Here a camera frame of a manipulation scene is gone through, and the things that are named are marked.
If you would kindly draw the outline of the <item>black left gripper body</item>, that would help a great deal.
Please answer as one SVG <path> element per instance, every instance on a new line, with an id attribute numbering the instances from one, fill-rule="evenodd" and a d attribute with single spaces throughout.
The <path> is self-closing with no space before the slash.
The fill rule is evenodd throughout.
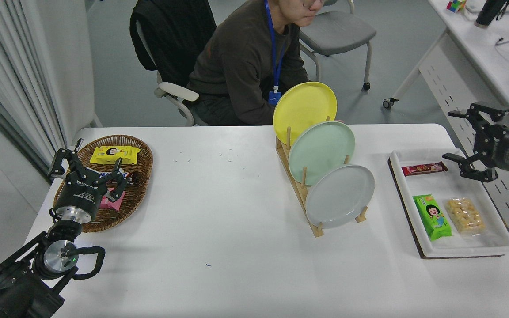
<path id="1" fill-rule="evenodd" d="M 95 218 L 105 193 L 105 185 L 69 175 L 55 203 L 55 215 L 58 218 Z"/>

